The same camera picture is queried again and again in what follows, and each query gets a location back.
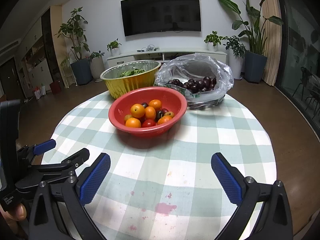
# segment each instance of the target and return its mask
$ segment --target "brown floor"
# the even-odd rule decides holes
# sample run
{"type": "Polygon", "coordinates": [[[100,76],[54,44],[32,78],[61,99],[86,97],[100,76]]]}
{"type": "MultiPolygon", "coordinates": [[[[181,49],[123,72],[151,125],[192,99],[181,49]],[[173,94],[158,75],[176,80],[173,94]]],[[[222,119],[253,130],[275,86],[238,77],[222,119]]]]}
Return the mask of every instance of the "brown floor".
{"type": "MultiPolygon", "coordinates": [[[[48,94],[38,101],[33,99],[21,109],[18,142],[31,145],[50,139],[65,114],[104,91],[103,82],[91,82],[56,95],[48,94]]],[[[236,81],[228,94],[256,116],[271,138],[277,177],[287,190],[296,233],[320,208],[320,143],[293,105],[264,82],[236,81]]]]}
{"type": "Polygon", "coordinates": [[[284,182],[297,233],[320,208],[320,143],[301,114],[274,87],[241,80],[228,94],[246,106],[270,136],[277,178],[284,182]]]}

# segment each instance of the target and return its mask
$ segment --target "round table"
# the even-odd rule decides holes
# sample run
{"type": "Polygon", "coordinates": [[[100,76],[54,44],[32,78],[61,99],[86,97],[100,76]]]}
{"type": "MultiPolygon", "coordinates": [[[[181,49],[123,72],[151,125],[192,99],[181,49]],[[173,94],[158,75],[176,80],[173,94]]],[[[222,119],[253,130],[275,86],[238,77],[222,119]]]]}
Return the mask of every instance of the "round table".
{"type": "MultiPolygon", "coordinates": [[[[231,96],[206,110],[187,110],[165,134],[138,138],[116,130],[108,119],[109,92],[70,111],[52,139],[55,149],[43,163],[60,163],[82,148],[101,153],[111,168],[92,202],[85,206],[106,239],[214,239],[236,209],[211,169],[221,152],[244,176],[273,184],[276,163],[268,134],[254,115],[231,96]]],[[[257,204],[242,239],[249,236],[257,204]]]]}

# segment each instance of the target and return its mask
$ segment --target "television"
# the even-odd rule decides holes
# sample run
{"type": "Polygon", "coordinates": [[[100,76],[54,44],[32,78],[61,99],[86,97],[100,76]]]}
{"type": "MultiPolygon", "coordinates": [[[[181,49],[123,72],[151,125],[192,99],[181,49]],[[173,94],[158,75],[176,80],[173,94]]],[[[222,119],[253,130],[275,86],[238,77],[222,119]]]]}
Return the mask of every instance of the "television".
{"type": "Polygon", "coordinates": [[[124,35],[201,31],[199,0],[123,0],[124,35]]]}

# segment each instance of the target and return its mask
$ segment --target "white pot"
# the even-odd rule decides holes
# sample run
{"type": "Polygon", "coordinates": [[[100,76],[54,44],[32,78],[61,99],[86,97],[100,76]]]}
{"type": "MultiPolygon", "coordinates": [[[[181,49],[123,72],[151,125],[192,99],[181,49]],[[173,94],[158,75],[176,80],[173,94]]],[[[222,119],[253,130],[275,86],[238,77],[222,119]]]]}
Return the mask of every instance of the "white pot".
{"type": "Polygon", "coordinates": [[[102,81],[100,74],[104,71],[102,57],[95,57],[90,61],[90,70],[95,82],[102,81]]]}
{"type": "Polygon", "coordinates": [[[241,74],[241,69],[244,62],[243,58],[240,56],[235,56],[233,54],[232,49],[229,49],[228,55],[229,55],[229,66],[231,68],[233,78],[235,80],[241,80],[242,77],[240,76],[240,74],[241,74]]]}
{"type": "Polygon", "coordinates": [[[119,56],[120,55],[120,47],[117,47],[115,49],[111,49],[111,55],[114,56],[119,56]]]}
{"type": "Polygon", "coordinates": [[[208,42],[207,46],[209,51],[217,51],[218,45],[214,46],[213,42],[208,42]]]}

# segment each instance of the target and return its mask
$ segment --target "hand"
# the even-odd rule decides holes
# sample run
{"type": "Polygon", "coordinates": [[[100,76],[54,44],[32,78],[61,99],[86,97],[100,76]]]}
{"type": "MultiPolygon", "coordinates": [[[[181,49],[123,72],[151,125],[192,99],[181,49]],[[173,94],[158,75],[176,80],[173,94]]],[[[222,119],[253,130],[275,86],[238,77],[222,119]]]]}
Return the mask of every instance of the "hand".
{"type": "Polygon", "coordinates": [[[24,236],[25,233],[21,227],[17,224],[17,221],[23,221],[27,217],[27,211],[24,205],[21,203],[16,206],[14,210],[4,212],[2,207],[0,206],[0,211],[8,226],[11,228],[13,233],[18,236],[24,236]]]}

